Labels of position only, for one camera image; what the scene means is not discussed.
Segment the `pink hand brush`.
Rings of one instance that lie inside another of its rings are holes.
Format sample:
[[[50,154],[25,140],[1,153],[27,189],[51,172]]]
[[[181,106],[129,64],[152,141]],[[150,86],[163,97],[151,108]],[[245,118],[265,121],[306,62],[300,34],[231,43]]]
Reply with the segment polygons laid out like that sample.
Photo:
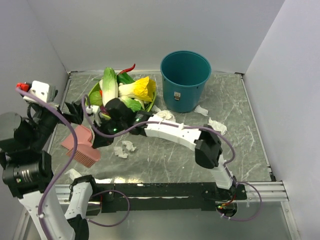
[[[76,160],[86,168],[91,168],[100,158],[101,153],[98,149],[85,144],[78,144],[75,155],[72,157],[73,160]]]

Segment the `pink dustpan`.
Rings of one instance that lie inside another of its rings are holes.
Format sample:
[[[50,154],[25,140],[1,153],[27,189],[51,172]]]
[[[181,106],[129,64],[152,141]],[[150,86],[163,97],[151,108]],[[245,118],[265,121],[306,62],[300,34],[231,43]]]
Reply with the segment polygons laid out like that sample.
[[[78,125],[74,129],[76,136],[77,136],[77,143],[82,144],[82,145],[87,145],[87,146],[92,146],[92,140],[93,140],[93,133],[92,131],[83,126],[83,125]],[[61,143],[61,146],[65,147],[68,150],[71,150],[74,146],[74,140],[73,140],[73,135],[69,134]]]

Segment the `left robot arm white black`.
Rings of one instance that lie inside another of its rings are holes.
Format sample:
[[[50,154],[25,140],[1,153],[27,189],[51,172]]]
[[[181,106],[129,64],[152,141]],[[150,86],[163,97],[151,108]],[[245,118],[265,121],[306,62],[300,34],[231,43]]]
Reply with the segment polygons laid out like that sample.
[[[61,121],[48,109],[29,103],[27,116],[6,112],[0,116],[2,180],[28,211],[42,240],[87,240],[89,201],[99,195],[92,175],[76,178],[70,186],[64,212],[55,186],[52,157],[43,147]]]

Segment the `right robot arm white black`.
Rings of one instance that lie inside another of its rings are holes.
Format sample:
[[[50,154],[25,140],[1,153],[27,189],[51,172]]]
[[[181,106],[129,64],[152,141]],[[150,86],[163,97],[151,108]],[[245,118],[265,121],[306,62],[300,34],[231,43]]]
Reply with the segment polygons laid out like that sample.
[[[101,117],[101,108],[85,100],[85,117],[93,115],[89,124],[94,132],[93,147],[110,145],[114,138],[130,133],[137,136],[164,139],[187,147],[195,154],[195,162],[212,172],[221,201],[231,202],[237,196],[237,184],[228,161],[223,157],[222,143],[225,138],[211,126],[188,126],[163,119],[146,111],[132,111],[118,98],[106,105],[110,119]]]

